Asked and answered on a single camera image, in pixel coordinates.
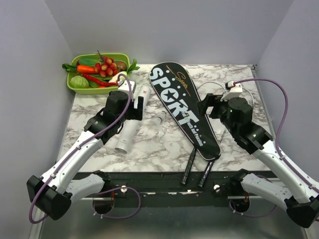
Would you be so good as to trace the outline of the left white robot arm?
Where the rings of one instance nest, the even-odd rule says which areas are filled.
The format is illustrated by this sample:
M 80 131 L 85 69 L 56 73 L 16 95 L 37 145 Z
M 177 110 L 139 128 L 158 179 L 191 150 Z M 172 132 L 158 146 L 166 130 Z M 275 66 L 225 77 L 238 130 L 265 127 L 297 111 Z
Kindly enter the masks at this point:
M 72 203 L 89 195 L 114 197 L 116 188 L 106 173 L 95 171 L 81 180 L 74 180 L 87 160 L 114 135 L 126 120 L 142 120 L 144 98 L 132 99 L 131 93 L 112 91 L 105 107 L 90 118 L 68 152 L 40 177 L 31 176 L 26 185 L 32 207 L 46 217 L 60 219 Z

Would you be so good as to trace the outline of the white shuttlecock tube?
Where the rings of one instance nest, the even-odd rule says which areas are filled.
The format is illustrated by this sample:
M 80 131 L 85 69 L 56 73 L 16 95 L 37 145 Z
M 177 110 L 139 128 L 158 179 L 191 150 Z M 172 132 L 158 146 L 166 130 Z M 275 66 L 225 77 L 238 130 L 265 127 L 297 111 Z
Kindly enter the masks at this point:
M 143 109 L 142 112 L 144 112 L 144 109 L 148 103 L 149 97 L 150 97 L 151 89 L 148 86 L 141 86 L 138 93 L 134 93 L 134 108 L 138 107 L 138 97 L 143 97 Z M 120 132 L 120 136 L 118 139 L 118 142 L 116 144 L 115 150 L 119 153 L 128 153 L 130 152 L 132 148 L 132 142 L 134 139 L 134 136 L 137 133 L 137 130 L 140 128 L 141 120 L 126 120 L 124 122 L 124 127 L 122 131 Z

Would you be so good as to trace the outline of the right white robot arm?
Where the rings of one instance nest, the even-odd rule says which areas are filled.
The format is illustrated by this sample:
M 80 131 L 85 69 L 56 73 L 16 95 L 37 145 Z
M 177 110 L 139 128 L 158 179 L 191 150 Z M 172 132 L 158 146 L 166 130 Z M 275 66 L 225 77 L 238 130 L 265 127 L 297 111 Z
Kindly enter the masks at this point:
M 289 218 L 303 228 L 309 228 L 319 217 L 319 193 L 316 182 L 304 173 L 284 153 L 276 148 L 272 136 L 252 121 L 253 108 L 245 98 L 222 101 L 221 95 L 207 94 L 197 102 L 198 112 L 219 119 L 235 142 L 249 154 L 262 161 L 284 184 L 279 186 L 254 173 L 241 169 L 229 183 L 235 195 L 243 192 L 258 195 L 286 211 Z

